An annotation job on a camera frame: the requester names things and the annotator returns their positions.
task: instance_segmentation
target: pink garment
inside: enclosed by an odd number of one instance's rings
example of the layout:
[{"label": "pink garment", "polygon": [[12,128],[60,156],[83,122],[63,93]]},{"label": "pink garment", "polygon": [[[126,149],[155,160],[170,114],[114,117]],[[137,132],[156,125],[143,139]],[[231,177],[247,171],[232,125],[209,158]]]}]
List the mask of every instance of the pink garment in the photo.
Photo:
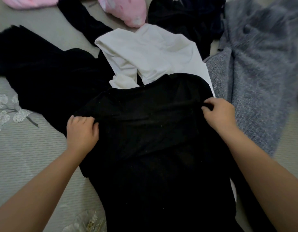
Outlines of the pink garment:
[{"label": "pink garment", "polygon": [[120,18],[129,27],[145,24],[147,7],[145,0],[98,0],[106,13]]},{"label": "pink garment", "polygon": [[58,0],[3,0],[13,9],[30,9],[56,5]]}]

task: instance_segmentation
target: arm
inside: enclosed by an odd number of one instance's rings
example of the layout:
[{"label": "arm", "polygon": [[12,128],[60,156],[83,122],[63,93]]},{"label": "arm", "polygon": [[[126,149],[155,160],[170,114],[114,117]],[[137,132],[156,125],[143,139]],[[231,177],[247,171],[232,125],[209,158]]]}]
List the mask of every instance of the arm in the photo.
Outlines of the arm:
[{"label": "arm", "polygon": [[252,192],[277,231],[298,231],[298,179],[271,159],[236,125],[235,108],[224,99],[209,98],[202,107],[208,124],[228,145]]},{"label": "arm", "polygon": [[67,149],[0,207],[0,232],[42,232],[76,168],[98,141],[93,117],[67,123]]}]

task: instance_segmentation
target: hand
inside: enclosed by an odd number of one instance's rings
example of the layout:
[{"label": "hand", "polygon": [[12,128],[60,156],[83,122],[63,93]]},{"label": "hand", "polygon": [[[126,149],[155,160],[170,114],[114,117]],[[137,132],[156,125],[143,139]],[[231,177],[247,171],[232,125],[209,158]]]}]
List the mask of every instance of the hand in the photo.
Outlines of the hand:
[{"label": "hand", "polygon": [[83,158],[98,141],[98,123],[93,117],[71,116],[67,122],[67,149]]},{"label": "hand", "polygon": [[232,104],[223,98],[214,97],[208,98],[204,102],[213,105],[212,111],[204,106],[202,110],[206,121],[217,133],[237,128],[235,108]]}]

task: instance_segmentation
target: gray knit sweater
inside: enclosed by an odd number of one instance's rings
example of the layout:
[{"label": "gray knit sweater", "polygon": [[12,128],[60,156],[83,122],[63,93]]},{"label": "gray knit sweater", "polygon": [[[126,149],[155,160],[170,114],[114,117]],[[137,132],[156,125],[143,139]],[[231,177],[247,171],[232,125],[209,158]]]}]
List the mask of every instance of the gray knit sweater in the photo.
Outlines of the gray knit sweater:
[{"label": "gray knit sweater", "polygon": [[224,28],[220,52],[204,61],[216,97],[235,106],[240,129],[272,156],[296,95],[298,0],[228,2]]}]

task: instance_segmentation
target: floral pattern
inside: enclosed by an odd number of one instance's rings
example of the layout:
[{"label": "floral pattern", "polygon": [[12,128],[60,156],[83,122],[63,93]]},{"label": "floral pattern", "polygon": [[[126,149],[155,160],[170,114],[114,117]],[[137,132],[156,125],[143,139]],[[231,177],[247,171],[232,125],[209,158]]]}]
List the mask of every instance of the floral pattern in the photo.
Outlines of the floral pattern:
[{"label": "floral pattern", "polygon": [[62,232],[106,232],[106,219],[99,218],[95,210],[86,210],[76,216],[72,225]]},{"label": "floral pattern", "polygon": [[30,117],[28,117],[33,112],[20,108],[17,94],[12,97],[11,101],[13,103],[13,108],[10,108],[7,105],[8,96],[6,94],[0,94],[0,131],[3,125],[10,120],[11,113],[14,113],[12,120],[15,123],[19,123],[27,119],[37,128],[39,128],[38,124],[36,124]]}]

